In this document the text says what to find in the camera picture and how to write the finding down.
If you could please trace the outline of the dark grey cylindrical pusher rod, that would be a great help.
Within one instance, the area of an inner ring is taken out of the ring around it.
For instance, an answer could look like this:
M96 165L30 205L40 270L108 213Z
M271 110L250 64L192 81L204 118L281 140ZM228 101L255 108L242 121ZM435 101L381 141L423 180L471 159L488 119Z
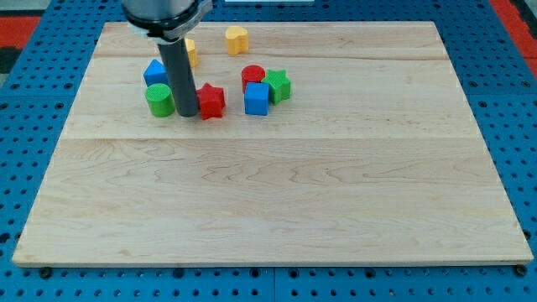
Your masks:
M195 116L199 111L198 98L185 40L180 39L174 44L159 44L158 49L166 69L176 111L182 117Z

